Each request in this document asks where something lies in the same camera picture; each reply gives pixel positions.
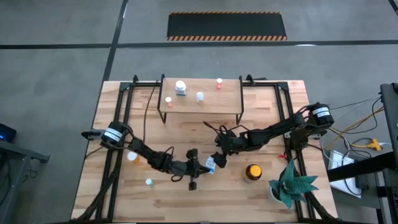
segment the concrete floor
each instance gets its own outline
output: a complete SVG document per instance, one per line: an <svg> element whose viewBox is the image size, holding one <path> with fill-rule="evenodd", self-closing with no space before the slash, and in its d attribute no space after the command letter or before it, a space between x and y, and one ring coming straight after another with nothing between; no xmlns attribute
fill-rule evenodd
<svg viewBox="0 0 398 224"><path fill-rule="evenodd" d="M111 43L121 0L0 0L0 45ZM387 0L130 0L120 43L164 42L170 11L280 11L289 40L398 39ZM19 131L16 143L51 154L19 196L13 223L69 219L108 49L0 50L0 123ZM311 102L332 107L377 96L398 82L398 45L118 49L110 80L167 77L305 80ZM345 110L335 111L339 116ZM360 106L336 122L344 128L371 112ZM348 136L389 141L384 115L371 132ZM372 121L363 128L373 126ZM334 136L327 135L325 142ZM341 143L334 149L343 151ZM377 222L376 212L336 204L347 221Z"/></svg>

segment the artificial plant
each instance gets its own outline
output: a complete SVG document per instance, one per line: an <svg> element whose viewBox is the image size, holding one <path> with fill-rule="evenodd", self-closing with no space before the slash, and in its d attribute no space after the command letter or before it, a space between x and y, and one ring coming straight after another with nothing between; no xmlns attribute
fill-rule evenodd
<svg viewBox="0 0 398 224"><path fill-rule="evenodd" d="M318 190L317 187L311 185L318 176L294 177L294 162L289 161L285 170L281 173L279 180L270 180L269 185L272 188L271 193L287 206L291 208L293 200L301 200L306 202L302 193Z"/></svg>

